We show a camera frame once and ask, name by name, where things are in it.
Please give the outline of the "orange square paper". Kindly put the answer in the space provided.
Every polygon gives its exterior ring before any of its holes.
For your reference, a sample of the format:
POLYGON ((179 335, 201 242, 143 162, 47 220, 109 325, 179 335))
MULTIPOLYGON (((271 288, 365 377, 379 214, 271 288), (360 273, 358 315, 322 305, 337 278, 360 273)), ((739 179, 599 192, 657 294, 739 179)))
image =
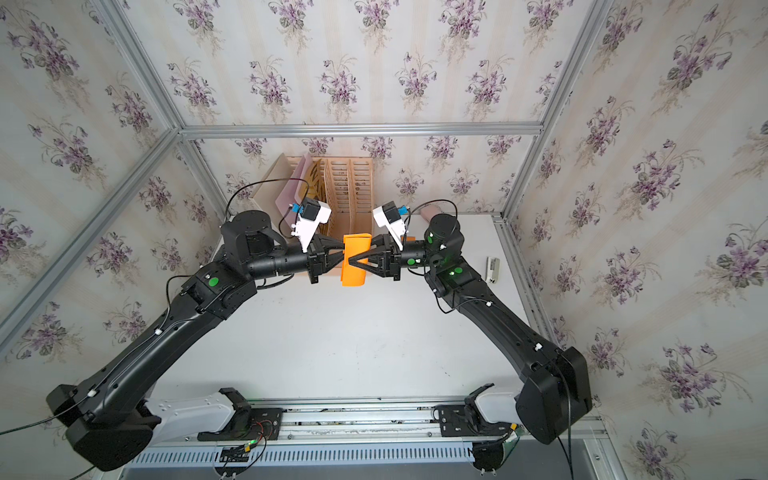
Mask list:
POLYGON ((358 266, 362 262, 368 262, 358 255, 366 253, 371 246, 372 235, 370 233, 347 234, 343 237, 344 260, 340 275, 343 287, 360 287, 366 280, 367 271, 358 266))

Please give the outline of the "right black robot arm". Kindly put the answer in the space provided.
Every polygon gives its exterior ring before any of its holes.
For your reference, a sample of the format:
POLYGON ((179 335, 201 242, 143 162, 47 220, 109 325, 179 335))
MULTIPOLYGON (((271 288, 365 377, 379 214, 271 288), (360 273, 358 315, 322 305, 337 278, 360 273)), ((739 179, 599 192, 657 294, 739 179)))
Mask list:
POLYGON ((397 243, 378 235, 350 266, 398 280, 421 266, 434 296, 472 321, 512 365, 523 382, 515 397, 522 425, 548 445, 593 408, 588 365, 574 347, 563 349, 534 331, 492 292, 464 258, 464 236, 455 216, 434 216, 422 240, 397 243))

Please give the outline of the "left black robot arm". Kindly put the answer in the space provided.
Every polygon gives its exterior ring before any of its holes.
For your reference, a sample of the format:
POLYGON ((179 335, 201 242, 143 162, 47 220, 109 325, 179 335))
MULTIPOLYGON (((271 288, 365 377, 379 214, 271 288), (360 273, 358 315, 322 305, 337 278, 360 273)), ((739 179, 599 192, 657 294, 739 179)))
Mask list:
POLYGON ((146 394, 200 338, 255 296, 258 281, 305 272, 311 282, 344 258, 344 245, 314 233, 308 246, 290 244, 267 213, 248 210, 220 228, 223 244, 191 274, 148 329, 111 362, 76 385, 47 396, 73 450, 101 471, 126 465, 158 432, 161 418, 146 394))

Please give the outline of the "peach desk organizer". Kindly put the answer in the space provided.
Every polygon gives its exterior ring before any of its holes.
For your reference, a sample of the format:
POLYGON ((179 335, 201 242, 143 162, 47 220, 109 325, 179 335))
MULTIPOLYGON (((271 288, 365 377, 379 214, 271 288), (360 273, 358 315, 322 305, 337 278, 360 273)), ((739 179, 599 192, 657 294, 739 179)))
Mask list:
POLYGON ((372 233, 373 162, 367 157, 312 157, 324 160, 327 204, 332 213, 318 232, 342 240, 347 234, 372 233))

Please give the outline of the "pink board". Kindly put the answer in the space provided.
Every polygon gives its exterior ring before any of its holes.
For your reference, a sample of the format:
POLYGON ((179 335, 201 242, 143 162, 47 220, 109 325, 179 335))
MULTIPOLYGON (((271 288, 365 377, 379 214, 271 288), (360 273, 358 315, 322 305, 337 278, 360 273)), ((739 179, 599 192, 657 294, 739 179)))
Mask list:
POLYGON ((284 178, 284 181, 279 187, 275 206, 279 212, 278 227, 284 235, 290 232, 290 226, 295 222, 296 213, 291 212, 291 208, 299 203, 307 192, 307 176, 313 164, 314 160, 308 154, 300 157, 281 155, 278 159, 278 167, 282 168, 278 177, 284 178))

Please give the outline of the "beige board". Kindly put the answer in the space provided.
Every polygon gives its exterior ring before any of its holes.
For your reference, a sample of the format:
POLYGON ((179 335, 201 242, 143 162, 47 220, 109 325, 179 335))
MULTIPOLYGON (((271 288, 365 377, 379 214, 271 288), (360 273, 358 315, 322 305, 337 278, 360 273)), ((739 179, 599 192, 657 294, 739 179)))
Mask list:
POLYGON ((293 168, 286 155, 281 153, 262 178, 262 183, 254 187, 251 199, 260 210, 275 207, 275 201, 291 176, 293 168))

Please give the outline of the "yellow patterned book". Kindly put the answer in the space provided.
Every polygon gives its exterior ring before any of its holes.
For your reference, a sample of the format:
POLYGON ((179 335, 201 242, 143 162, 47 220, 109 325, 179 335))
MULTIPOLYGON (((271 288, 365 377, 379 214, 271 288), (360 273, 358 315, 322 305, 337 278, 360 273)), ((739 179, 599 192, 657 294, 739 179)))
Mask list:
POLYGON ((315 160, 305 177, 305 180, 309 183, 307 187, 306 196, 318 200, 320 202, 327 202, 327 192, 324 178, 324 160, 315 160))

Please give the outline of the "small grey stapler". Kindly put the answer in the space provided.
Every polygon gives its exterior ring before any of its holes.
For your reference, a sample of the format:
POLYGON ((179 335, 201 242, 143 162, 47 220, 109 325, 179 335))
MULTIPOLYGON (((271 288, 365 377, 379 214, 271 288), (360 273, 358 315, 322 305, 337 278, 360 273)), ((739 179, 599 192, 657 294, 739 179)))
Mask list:
POLYGON ((485 267, 485 281, 489 284, 498 282, 500 275, 500 259, 497 257, 488 257, 485 267))

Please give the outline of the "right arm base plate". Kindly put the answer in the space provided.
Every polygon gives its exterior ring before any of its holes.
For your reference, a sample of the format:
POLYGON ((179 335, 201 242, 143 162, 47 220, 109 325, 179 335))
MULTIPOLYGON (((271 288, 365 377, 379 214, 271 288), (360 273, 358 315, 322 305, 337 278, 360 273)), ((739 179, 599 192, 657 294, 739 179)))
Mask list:
POLYGON ((475 406, 466 404, 440 404, 432 408, 433 420, 442 437, 501 437, 520 425, 512 422, 489 421, 475 406))

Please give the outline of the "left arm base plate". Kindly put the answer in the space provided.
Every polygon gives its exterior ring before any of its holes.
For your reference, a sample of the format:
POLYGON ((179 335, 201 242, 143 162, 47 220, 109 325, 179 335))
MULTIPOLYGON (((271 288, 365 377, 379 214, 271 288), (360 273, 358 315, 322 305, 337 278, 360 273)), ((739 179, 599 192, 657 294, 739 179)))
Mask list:
POLYGON ((200 442, 257 440, 261 436, 269 441, 278 438, 284 410, 281 408, 251 408, 236 411, 230 421, 218 432, 201 432, 200 442))

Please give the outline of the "aluminium mounting rail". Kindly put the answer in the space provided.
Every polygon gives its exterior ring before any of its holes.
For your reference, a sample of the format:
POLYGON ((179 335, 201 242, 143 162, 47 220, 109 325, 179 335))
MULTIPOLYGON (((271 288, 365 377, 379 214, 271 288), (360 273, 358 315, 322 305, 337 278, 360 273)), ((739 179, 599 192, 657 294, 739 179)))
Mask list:
MULTIPOLYGON (((466 404, 456 396, 441 397, 383 397, 340 398, 315 400, 245 400, 233 394, 213 393, 187 399, 149 398, 141 407, 160 418, 153 430, 152 445, 197 440, 201 432, 218 432, 236 411, 251 408, 281 408, 284 410, 280 432, 269 443, 332 443, 359 441, 437 441, 439 439, 468 439, 475 442, 499 437, 442 437, 433 420, 432 408, 440 404, 466 404)), ((512 422, 516 417, 512 406, 488 413, 477 407, 489 421, 512 422)), ((511 431, 524 434, 525 428, 514 425, 511 431)))

